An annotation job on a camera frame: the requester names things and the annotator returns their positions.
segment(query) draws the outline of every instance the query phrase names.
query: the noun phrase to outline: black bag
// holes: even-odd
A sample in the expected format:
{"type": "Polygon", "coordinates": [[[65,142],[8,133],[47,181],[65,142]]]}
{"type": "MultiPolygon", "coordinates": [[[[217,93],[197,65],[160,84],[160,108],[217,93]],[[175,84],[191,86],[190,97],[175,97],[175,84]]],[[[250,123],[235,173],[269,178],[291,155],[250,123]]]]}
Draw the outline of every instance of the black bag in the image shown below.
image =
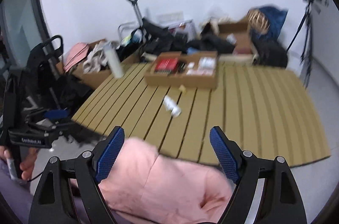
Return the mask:
{"type": "Polygon", "coordinates": [[[181,35],[176,37],[167,28],[158,27],[146,18],[143,18],[142,22],[142,27],[147,32],[146,39],[149,39],[150,36],[150,40],[144,47],[146,53],[160,55],[162,52],[186,51],[186,38],[183,38],[181,35]]]}
{"type": "Polygon", "coordinates": [[[289,61],[287,51],[278,41],[253,39],[253,44],[259,54],[257,65],[286,68],[289,61]]]}
{"type": "Polygon", "coordinates": [[[218,54],[231,54],[235,46],[226,39],[211,33],[202,36],[201,40],[192,40],[187,43],[187,48],[192,47],[200,51],[217,51],[218,54]]]}

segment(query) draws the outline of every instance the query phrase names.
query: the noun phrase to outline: white tube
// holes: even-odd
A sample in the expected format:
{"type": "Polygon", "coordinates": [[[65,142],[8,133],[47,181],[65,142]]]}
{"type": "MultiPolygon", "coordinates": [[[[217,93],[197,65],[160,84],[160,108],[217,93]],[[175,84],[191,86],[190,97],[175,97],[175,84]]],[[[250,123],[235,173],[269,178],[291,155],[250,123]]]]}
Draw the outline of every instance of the white tube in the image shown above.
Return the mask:
{"type": "Polygon", "coordinates": [[[7,158],[7,166],[8,166],[8,172],[10,173],[11,180],[16,181],[20,185],[25,185],[27,182],[25,180],[22,180],[21,177],[17,177],[17,171],[15,169],[14,159],[7,158]]]}
{"type": "Polygon", "coordinates": [[[163,104],[164,104],[167,111],[171,111],[171,115],[174,118],[178,117],[180,115],[180,113],[181,113],[180,107],[169,96],[166,95],[164,97],[163,104]]]}
{"type": "Polygon", "coordinates": [[[105,56],[108,61],[108,66],[114,75],[115,78],[121,78],[124,75],[124,71],[121,68],[119,57],[115,51],[115,49],[112,48],[111,43],[107,43],[103,47],[105,56]]]}

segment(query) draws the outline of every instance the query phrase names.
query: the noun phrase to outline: glass door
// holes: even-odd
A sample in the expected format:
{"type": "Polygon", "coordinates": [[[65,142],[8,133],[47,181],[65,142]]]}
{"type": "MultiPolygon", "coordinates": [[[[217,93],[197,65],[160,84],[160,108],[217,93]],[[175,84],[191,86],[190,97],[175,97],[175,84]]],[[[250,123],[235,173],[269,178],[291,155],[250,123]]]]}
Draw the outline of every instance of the glass door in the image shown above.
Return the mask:
{"type": "Polygon", "coordinates": [[[39,0],[3,0],[0,26],[10,62],[20,67],[26,66],[31,49],[49,37],[39,0]]]}

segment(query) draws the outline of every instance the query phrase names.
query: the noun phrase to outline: wooden slat table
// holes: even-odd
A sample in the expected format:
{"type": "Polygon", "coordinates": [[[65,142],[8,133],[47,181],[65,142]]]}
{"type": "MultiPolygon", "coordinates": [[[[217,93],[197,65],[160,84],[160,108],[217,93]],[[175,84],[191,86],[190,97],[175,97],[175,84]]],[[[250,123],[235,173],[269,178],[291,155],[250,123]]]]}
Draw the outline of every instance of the wooden slat table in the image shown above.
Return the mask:
{"type": "Polygon", "coordinates": [[[73,119],[108,135],[122,126],[160,153],[207,165],[218,161],[209,130],[220,126],[242,149],[262,158],[286,158],[290,166],[330,156],[318,113],[300,80],[291,71],[220,64],[216,90],[150,87],[147,64],[126,68],[123,78],[110,76],[73,119]],[[169,95],[182,113],[172,118],[162,100],[169,95]]]}

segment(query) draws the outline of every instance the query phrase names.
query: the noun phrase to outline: red box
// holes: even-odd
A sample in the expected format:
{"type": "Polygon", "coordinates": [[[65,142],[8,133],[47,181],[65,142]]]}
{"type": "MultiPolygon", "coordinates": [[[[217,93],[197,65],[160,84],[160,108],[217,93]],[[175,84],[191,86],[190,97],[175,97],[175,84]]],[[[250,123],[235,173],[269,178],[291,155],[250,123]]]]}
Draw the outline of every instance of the red box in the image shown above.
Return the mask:
{"type": "Polygon", "coordinates": [[[154,68],[156,73],[173,74],[179,66],[179,58],[165,58],[160,60],[154,68]]]}

